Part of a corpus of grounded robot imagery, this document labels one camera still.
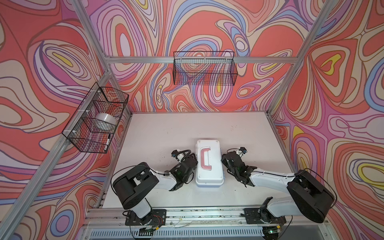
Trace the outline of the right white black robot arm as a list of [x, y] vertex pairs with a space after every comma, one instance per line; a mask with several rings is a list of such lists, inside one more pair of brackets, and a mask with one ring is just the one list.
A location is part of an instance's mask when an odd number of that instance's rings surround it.
[[304, 216], [314, 223], [324, 222], [337, 202], [331, 188], [327, 189], [306, 170], [284, 174], [248, 166], [242, 160], [246, 152], [241, 147], [222, 155], [221, 162], [228, 174], [245, 187], [264, 187], [287, 194], [284, 198], [266, 198], [256, 215], [246, 215], [246, 218], [266, 224], [285, 216]]

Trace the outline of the white blue plastic tool box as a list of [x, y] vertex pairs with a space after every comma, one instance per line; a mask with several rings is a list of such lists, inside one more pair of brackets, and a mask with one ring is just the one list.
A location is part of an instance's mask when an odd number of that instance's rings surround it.
[[218, 140], [198, 140], [196, 144], [198, 165], [196, 184], [200, 188], [218, 188], [224, 184], [222, 152]]

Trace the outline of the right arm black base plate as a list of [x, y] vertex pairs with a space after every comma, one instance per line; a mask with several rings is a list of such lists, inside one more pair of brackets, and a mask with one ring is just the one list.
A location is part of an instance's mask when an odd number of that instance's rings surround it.
[[244, 212], [240, 214], [241, 217], [246, 219], [247, 224], [277, 224], [284, 225], [287, 220], [284, 216], [274, 217], [267, 209], [260, 210], [259, 208], [245, 208]]

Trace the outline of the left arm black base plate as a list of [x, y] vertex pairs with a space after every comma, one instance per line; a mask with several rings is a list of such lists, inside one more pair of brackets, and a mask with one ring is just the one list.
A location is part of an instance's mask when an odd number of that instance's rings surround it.
[[161, 227], [166, 223], [167, 210], [154, 209], [143, 218], [139, 218], [131, 210], [126, 210], [123, 212], [123, 216], [126, 217], [126, 221], [125, 221], [126, 226]]

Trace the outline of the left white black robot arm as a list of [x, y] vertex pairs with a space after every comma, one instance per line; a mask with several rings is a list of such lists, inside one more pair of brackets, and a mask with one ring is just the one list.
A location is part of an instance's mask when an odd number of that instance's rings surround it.
[[174, 150], [171, 156], [178, 163], [169, 171], [157, 172], [142, 162], [124, 168], [125, 173], [118, 171], [119, 176], [111, 181], [111, 189], [125, 210], [123, 215], [127, 226], [159, 228], [165, 224], [167, 211], [154, 210], [147, 195], [153, 189], [174, 192], [189, 184], [198, 165], [197, 157], [191, 150]]

